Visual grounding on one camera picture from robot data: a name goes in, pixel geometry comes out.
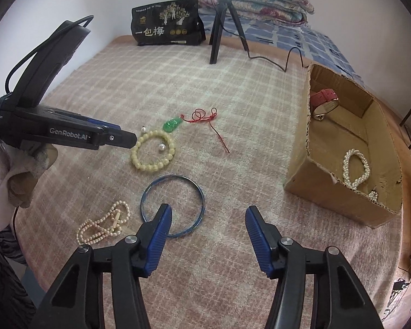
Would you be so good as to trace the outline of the white gloved left hand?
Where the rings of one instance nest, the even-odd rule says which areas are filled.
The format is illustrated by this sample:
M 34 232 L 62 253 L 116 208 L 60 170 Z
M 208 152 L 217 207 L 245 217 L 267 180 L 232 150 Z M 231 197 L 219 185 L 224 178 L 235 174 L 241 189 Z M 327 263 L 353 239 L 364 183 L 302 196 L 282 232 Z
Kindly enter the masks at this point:
M 35 153 L 0 144 L 0 231 L 5 229 L 18 207 L 27 208 L 39 178 L 58 157 L 58 150 L 43 144 Z

